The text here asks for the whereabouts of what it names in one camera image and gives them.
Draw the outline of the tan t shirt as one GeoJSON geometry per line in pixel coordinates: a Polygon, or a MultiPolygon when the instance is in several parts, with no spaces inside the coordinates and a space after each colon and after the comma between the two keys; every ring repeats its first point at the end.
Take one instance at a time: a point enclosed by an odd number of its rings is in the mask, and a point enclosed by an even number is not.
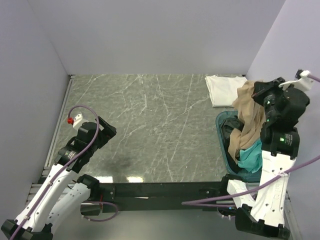
{"type": "Polygon", "coordinates": [[[266,120],[264,108],[253,100],[253,93],[254,82],[248,80],[237,89],[237,98],[232,103],[238,112],[237,118],[243,123],[242,130],[235,128],[230,134],[228,153],[235,163],[240,151],[248,149],[260,138],[266,120]]]}

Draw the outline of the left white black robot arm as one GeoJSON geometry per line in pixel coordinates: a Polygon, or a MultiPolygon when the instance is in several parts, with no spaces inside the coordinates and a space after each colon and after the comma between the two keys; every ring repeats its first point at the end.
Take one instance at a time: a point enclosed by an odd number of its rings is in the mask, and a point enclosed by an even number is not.
{"type": "Polygon", "coordinates": [[[78,114],[67,120],[77,131],[59,150],[44,183],[25,209],[7,219],[1,231],[9,240],[51,240],[61,223],[85,201],[102,200],[98,179],[79,172],[117,130],[102,118],[89,122],[78,114]]]}

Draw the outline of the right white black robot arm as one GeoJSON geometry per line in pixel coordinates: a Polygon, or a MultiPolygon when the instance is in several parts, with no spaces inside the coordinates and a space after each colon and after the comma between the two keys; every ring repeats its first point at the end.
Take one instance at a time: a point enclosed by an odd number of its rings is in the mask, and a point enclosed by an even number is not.
{"type": "Polygon", "coordinates": [[[267,238],[288,240],[284,204],[289,181],[287,170],[296,162],[300,135],[296,124],[310,103],[309,97],[292,82],[279,77],[255,82],[253,100],[263,106],[262,170],[256,198],[250,194],[234,197],[235,226],[242,232],[267,238]]]}

